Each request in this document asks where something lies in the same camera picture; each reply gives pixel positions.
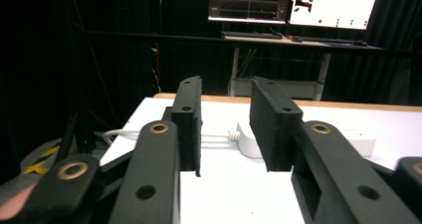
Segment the hazard tape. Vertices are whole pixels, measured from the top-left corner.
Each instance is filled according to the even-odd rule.
[[[39,174],[46,174],[50,168],[43,167],[44,162],[53,154],[59,151],[60,148],[60,142],[56,145],[52,146],[50,149],[48,149],[46,152],[43,153],[43,155],[34,162],[31,166],[29,166],[24,173],[25,174],[31,174],[31,173],[39,173]]]

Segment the extension cord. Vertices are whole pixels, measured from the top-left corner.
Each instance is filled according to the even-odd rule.
[[[369,157],[372,155],[376,143],[373,136],[365,134],[356,127],[339,128],[338,130],[361,156]],[[240,152],[247,157],[262,158],[261,150],[249,124],[245,121],[238,122],[237,131],[240,134],[237,140]]]

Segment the desk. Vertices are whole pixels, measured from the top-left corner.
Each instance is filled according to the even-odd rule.
[[[174,94],[142,101],[125,129],[141,129],[161,119]],[[202,97],[203,131],[235,130],[249,114],[248,98]],[[358,123],[377,138],[370,160],[394,168],[403,156],[422,156],[422,108],[297,101],[304,120],[322,120],[337,127]],[[136,136],[119,136],[101,165],[134,148]],[[266,171],[262,159],[243,156],[236,142],[203,138],[201,175],[181,173],[181,223],[304,223],[287,172]]]
[[[225,39],[229,41],[237,41],[237,42],[257,42],[257,43],[273,43],[273,44],[285,44],[285,45],[291,45],[291,46],[311,46],[311,47],[332,47],[331,45],[325,44],[325,43],[319,43],[319,42],[293,42],[290,39],[264,39],[264,38],[246,38],[246,37],[232,37],[232,36],[225,36]],[[361,48],[361,49],[379,49],[375,47],[356,47],[348,44],[342,44],[338,47],[353,47],[353,48]],[[239,47],[235,47],[234,50],[234,56],[233,56],[233,66],[232,66],[232,75],[230,77],[230,90],[229,90],[229,96],[234,97],[236,96],[236,80],[237,80],[237,70],[238,70],[238,62],[239,62]],[[331,59],[331,53],[323,53],[322,60],[320,62],[320,68],[319,73],[316,82],[296,82],[296,86],[299,86],[299,88],[303,88],[304,90],[308,90],[309,87],[313,88],[313,94],[311,97],[303,97],[301,95],[298,98],[305,98],[309,99],[312,98],[314,101],[320,101],[320,98],[322,96],[323,87],[325,84],[325,77],[326,73],[328,71],[329,66],[329,60]],[[293,94],[294,92],[289,92],[289,89],[292,88],[292,85],[286,86],[285,90],[288,93]]]

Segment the computer monitor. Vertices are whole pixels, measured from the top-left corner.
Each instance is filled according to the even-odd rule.
[[[209,21],[285,24],[290,0],[209,0]]]
[[[366,30],[375,0],[292,0],[290,24]]]

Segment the white tabletop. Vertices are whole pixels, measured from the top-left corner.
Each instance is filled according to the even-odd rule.
[[[173,100],[145,99],[124,129],[141,129],[162,118]],[[249,104],[202,102],[202,132],[236,130],[248,120]],[[301,107],[304,121],[329,122],[341,131],[358,126],[376,138],[368,159],[393,169],[403,156],[422,156],[422,112]],[[119,136],[101,165],[133,150],[136,136]],[[261,158],[248,158],[236,142],[203,137],[201,177],[181,172],[181,223],[304,223],[291,174],[266,171]]]

